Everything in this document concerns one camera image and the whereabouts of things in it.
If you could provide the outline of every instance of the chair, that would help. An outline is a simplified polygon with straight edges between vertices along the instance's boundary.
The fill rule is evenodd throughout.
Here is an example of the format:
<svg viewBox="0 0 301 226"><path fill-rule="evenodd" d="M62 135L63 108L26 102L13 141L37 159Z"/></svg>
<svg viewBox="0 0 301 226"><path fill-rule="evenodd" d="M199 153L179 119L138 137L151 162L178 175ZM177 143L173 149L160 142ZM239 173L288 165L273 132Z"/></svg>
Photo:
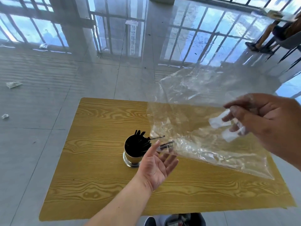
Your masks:
<svg viewBox="0 0 301 226"><path fill-rule="evenodd" d="M301 50L301 32L298 32L294 35L292 35L291 37L285 39L285 40L280 40L279 38L277 38L276 36L274 36L272 38L272 40L274 40L277 45L279 45L274 51L273 53L267 58L267 60L269 60L270 57L272 57L275 52L280 48L286 48L288 49L288 52L279 60L278 63L280 63L281 61L283 61L285 58L287 58L290 54L292 54L296 49Z"/></svg>

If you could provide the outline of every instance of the clear plastic bag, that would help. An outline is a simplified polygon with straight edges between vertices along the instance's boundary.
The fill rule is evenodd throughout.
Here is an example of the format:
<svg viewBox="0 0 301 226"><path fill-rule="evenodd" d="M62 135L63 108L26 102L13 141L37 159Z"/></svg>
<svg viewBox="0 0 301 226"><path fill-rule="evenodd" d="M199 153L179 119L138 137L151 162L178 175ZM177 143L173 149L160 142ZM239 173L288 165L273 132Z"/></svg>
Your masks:
<svg viewBox="0 0 301 226"><path fill-rule="evenodd" d="M172 147L162 152L274 179L268 165L270 154L255 137L243 136L245 129L237 120L217 122L216 126L214 119L228 113L222 107L226 102L251 92L273 93L278 81L256 73L243 76L220 70L196 65L160 80L154 100L148 104L150 136L165 136L162 143L173 141ZM240 131L227 140L225 135L232 135L229 128L234 123Z"/></svg>

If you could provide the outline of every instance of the plastic wrap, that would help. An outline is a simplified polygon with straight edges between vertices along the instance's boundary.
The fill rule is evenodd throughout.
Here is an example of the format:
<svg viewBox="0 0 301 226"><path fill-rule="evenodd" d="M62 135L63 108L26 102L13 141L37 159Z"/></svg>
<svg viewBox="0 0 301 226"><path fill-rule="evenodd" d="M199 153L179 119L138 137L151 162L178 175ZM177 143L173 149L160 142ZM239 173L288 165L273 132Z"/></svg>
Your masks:
<svg viewBox="0 0 301 226"><path fill-rule="evenodd" d="M269 153L252 134L243 136L246 130L237 120L221 118L228 114L222 107L226 102L251 92L273 93L278 84L268 76L221 69L197 65L160 80L148 104L150 135L165 136L162 143L173 141L163 152L274 179ZM231 130L233 124L239 130Z"/></svg>

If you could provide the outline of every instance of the tiled floor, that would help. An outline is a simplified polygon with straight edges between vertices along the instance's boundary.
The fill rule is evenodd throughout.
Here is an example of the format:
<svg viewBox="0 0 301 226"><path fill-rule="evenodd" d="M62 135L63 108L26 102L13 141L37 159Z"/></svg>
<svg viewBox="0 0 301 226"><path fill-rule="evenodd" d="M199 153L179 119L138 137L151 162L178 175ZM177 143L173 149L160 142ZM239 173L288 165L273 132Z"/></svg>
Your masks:
<svg viewBox="0 0 301 226"><path fill-rule="evenodd" d="M39 222L41 205L82 97L148 101L160 79L200 62L240 79L246 91L301 95L296 51L267 55L244 43L271 23L247 13L176 0L0 0L0 226L82 225ZM126 25L127 19L138 26ZM39 48L47 43L48 48ZM5 82L21 81L9 89ZM301 173L275 161L296 202ZM207 225L299 225L301 210L204 213Z"/></svg>

